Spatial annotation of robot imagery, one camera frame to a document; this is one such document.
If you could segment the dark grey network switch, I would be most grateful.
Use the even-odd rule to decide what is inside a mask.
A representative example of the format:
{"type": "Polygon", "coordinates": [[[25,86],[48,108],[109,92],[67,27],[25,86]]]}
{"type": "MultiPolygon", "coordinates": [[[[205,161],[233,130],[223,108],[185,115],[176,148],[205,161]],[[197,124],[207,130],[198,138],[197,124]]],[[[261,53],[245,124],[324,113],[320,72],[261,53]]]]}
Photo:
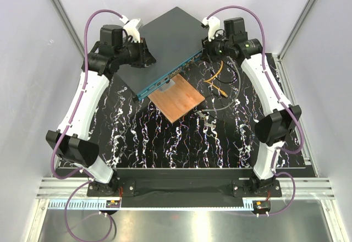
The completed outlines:
{"type": "Polygon", "coordinates": [[[199,60],[201,41],[207,37],[207,30],[201,26],[201,21],[175,7],[145,24],[140,35],[146,39],[156,63],[141,69],[122,65],[117,71],[119,78],[134,94],[135,102],[199,60]]]}

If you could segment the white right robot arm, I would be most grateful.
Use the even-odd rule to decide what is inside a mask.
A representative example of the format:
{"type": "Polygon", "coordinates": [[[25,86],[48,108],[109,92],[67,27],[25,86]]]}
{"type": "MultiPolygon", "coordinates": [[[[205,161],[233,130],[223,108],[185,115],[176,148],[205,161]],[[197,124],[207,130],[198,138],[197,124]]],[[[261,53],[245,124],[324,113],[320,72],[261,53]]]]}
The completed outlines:
{"type": "Polygon", "coordinates": [[[261,42],[248,38],[243,18],[225,20],[222,29],[220,20],[212,16],[203,18],[202,26],[208,29],[207,37],[202,40],[204,60],[211,62],[227,57],[236,61],[261,102],[264,117],[255,125],[255,135],[260,141],[257,161],[244,186],[254,195],[262,196],[274,184],[278,152],[294,131],[301,108],[292,105],[279,87],[261,42]]]}

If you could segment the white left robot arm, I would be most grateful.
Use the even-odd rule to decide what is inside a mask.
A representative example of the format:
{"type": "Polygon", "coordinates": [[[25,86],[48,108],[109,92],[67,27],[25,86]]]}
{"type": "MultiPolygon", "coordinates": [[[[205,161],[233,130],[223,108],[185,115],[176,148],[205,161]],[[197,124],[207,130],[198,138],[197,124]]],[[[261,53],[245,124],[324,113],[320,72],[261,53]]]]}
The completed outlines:
{"type": "Polygon", "coordinates": [[[104,25],[100,39],[85,56],[77,91],[67,115],[57,130],[49,130],[46,141],[56,157],[77,166],[89,178],[100,184],[108,196],[119,188],[114,171],[99,156],[99,146],[88,140],[89,128],[98,102],[120,66],[146,68],[156,62],[140,36],[137,21],[124,26],[104,25]]]}

